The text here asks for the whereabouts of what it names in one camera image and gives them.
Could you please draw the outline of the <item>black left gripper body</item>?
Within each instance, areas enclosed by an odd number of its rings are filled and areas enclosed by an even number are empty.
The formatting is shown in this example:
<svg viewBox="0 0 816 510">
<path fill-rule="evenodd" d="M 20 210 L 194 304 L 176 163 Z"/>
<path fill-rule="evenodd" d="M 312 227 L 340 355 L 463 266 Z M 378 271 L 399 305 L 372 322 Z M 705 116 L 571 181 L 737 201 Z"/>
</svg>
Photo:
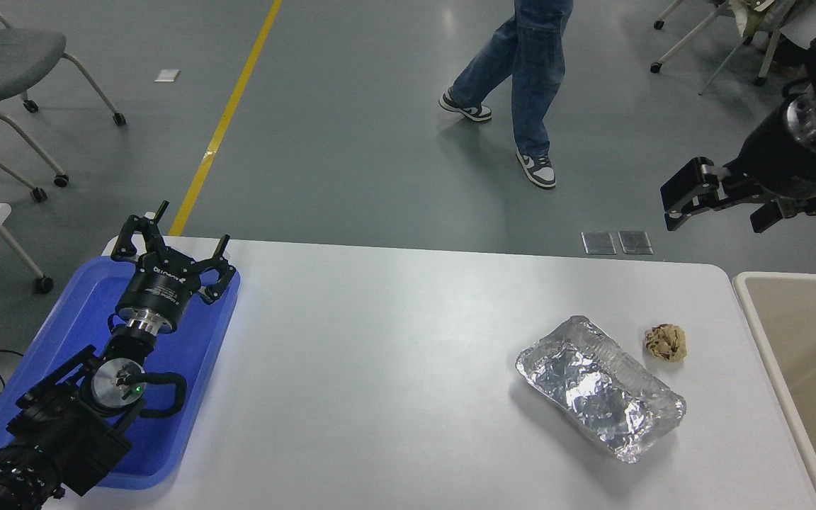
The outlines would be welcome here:
<svg viewBox="0 0 816 510">
<path fill-rule="evenodd" d="M 148 310 L 162 319 L 159 333 L 175 332 L 194 291 L 200 287 L 200 277 L 192 270 L 194 263 L 194 259 L 177 251 L 140 256 L 115 312 L 124 322 L 130 322 L 135 314 Z"/>
</svg>

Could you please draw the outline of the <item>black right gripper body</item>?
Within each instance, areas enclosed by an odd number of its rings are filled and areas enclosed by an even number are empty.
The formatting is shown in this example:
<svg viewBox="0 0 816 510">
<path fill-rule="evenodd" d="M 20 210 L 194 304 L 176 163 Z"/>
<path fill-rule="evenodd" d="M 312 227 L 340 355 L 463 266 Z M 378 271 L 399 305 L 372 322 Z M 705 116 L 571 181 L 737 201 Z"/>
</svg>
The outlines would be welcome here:
<svg viewBox="0 0 816 510">
<path fill-rule="evenodd" d="M 781 197 L 816 197 L 816 107 L 809 101 L 784 101 L 725 167 L 732 176 L 752 177 Z"/>
</svg>

